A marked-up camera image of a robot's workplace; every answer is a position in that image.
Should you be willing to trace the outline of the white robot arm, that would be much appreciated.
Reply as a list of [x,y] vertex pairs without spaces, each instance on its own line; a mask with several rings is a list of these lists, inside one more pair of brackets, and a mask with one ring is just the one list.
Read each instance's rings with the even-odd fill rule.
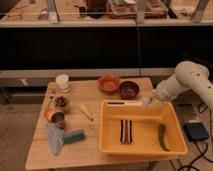
[[188,90],[196,93],[213,111],[213,83],[209,80],[209,70],[206,66],[192,61],[180,62],[169,78],[161,81],[148,97],[142,98],[142,105],[156,108]]

